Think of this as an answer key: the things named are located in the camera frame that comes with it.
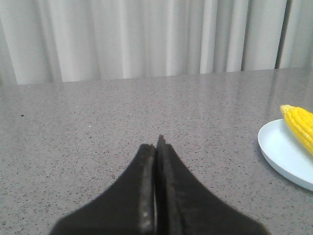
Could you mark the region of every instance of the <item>gray countertop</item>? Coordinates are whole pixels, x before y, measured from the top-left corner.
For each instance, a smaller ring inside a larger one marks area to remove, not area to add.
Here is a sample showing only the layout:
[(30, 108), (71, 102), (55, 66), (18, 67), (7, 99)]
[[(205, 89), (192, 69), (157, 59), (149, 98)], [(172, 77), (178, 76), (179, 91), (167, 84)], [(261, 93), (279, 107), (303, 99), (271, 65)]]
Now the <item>gray countertop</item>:
[(0, 234), (44, 235), (107, 189), (163, 134), (212, 193), (273, 235), (313, 234), (313, 192), (265, 161), (279, 106), (313, 110), (313, 70), (0, 88)]

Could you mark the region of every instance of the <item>yellow corn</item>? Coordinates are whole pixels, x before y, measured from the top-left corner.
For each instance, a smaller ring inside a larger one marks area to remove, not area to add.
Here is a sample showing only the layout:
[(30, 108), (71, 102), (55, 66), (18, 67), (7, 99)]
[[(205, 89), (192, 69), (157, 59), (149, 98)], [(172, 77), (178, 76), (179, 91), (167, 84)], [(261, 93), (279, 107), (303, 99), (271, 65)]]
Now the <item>yellow corn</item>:
[(313, 154), (313, 113), (291, 105), (280, 106), (285, 122), (303, 146)]

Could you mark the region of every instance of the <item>curtain fold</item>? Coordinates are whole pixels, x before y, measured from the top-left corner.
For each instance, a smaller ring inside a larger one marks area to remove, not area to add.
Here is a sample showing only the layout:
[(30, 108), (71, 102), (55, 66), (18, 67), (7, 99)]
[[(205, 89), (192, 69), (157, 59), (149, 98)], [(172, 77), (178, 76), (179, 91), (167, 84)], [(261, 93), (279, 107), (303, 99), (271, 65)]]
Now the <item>curtain fold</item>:
[(0, 0), (0, 84), (311, 67), (312, 12), (311, 0)]

